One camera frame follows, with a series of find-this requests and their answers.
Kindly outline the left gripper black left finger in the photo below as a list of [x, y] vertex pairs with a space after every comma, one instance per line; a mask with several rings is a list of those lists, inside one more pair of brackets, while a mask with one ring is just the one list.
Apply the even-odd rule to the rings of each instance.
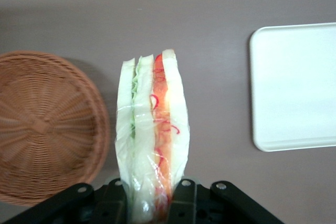
[[127, 223], [127, 196], [120, 179], [95, 190], [78, 183], [5, 223]]

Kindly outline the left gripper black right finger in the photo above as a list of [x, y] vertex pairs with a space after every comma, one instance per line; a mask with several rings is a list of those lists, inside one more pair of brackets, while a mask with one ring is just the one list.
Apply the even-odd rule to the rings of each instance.
[[191, 179], [178, 184], [167, 223], [283, 223], [228, 181], [205, 188]]

